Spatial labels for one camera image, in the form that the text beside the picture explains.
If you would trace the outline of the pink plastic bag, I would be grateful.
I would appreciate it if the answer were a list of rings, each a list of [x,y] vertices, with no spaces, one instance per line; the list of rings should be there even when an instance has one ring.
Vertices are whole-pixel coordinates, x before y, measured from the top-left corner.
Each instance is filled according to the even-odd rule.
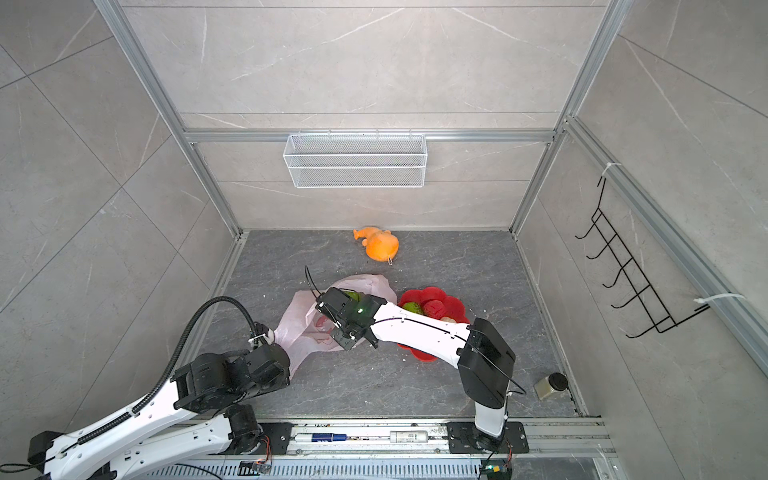
[[[373,294],[392,302],[397,300],[395,291],[383,275],[353,275],[334,282],[332,287]],[[297,292],[275,329],[275,342],[290,360],[290,378],[311,354],[342,350],[331,337],[335,325],[315,308],[315,302],[309,290]]]

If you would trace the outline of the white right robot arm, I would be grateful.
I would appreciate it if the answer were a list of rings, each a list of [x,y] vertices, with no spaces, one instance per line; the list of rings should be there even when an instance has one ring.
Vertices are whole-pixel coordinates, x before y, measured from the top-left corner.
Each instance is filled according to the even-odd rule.
[[[459,434],[470,450],[495,452],[508,446],[507,399],[526,391],[513,380],[516,355],[495,326],[482,318],[446,323],[410,312],[382,297],[331,287],[315,296],[315,308],[335,328],[331,337],[350,350],[360,340],[377,347],[395,343],[455,368],[475,404],[474,423]]]

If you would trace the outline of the green fake fruit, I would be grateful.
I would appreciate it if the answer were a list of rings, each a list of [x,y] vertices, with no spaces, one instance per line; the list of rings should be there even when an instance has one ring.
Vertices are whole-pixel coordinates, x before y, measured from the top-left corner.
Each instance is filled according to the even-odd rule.
[[[415,313],[417,315],[424,314],[421,305],[417,302],[407,302],[402,306],[402,308],[408,312]]]

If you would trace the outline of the red fake fruit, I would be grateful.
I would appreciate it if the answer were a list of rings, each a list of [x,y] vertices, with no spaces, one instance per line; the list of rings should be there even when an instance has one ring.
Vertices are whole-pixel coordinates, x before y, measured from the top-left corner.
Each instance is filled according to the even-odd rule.
[[[447,308],[441,300],[433,299],[427,301],[422,304],[422,309],[424,315],[432,319],[441,320],[447,316]]]

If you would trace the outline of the red flower-shaped plate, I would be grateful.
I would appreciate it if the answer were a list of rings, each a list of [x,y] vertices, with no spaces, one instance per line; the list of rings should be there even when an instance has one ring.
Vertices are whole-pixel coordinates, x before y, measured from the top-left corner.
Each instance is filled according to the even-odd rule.
[[[438,287],[403,293],[398,306],[412,313],[451,324],[469,324],[464,303]]]

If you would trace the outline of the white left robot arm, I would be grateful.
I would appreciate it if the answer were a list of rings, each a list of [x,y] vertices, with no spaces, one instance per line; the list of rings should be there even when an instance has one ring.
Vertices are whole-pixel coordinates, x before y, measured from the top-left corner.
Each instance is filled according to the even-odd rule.
[[[197,454],[243,454],[264,437],[249,395],[290,383],[290,358],[266,331],[248,350],[203,353],[148,394],[80,431],[44,431],[27,461],[43,479],[123,479]]]

